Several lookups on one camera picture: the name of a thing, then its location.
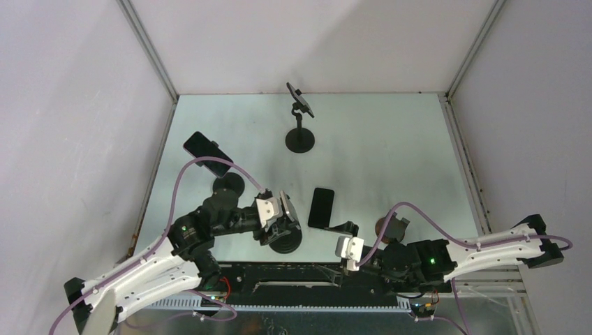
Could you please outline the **teal blue phone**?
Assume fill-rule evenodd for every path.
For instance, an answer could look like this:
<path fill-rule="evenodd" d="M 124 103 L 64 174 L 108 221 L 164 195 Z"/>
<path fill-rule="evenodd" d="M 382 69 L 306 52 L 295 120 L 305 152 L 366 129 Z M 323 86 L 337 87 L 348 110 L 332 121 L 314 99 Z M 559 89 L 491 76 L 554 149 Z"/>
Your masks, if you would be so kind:
<path fill-rule="evenodd" d="M 324 230 L 330 226 L 335 192 L 328 188 L 315 188 L 307 225 Z"/>

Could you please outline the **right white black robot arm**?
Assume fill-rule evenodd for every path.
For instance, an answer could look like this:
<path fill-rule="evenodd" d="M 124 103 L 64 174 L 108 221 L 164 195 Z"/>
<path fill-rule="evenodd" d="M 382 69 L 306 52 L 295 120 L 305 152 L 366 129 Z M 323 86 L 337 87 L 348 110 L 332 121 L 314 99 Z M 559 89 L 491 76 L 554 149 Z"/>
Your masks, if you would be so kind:
<path fill-rule="evenodd" d="M 443 290 L 458 276 L 492 267 L 556 265 L 572 244 L 559 246 L 560 238 L 548 235 L 546 228 L 541 215 L 533 214 L 509 230 L 459 243 L 449 239 L 395 241 L 375 251 L 363 239 L 343 236 L 336 245 L 340 267 L 330 282 L 341 287 L 360 276 L 367 283 L 384 284 L 393 293 L 425 293 Z"/>

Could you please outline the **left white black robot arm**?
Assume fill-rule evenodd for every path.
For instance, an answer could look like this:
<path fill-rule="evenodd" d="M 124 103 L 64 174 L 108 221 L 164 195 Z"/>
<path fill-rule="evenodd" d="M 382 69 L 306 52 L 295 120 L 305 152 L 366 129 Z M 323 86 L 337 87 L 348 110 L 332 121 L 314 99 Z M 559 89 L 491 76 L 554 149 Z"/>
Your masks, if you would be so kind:
<path fill-rule="evenodd" d="M 194 211 L 179 217 L 166 235 L 141 254 L 92 280 L 74 277 L 64 285 L 78 333 L 99 306 L 109 308 L 103 324 L 112 332 L 140 309 L 190 289 L 213 290 L 221 268 L 211 254 L 218 236 L 252 232 L 261 246 L 292 253 L 302 241 L 297 214 L 284 191 L 265 191 L 253 204 L 240 208 L 239 195 L 221 188 Z"/>

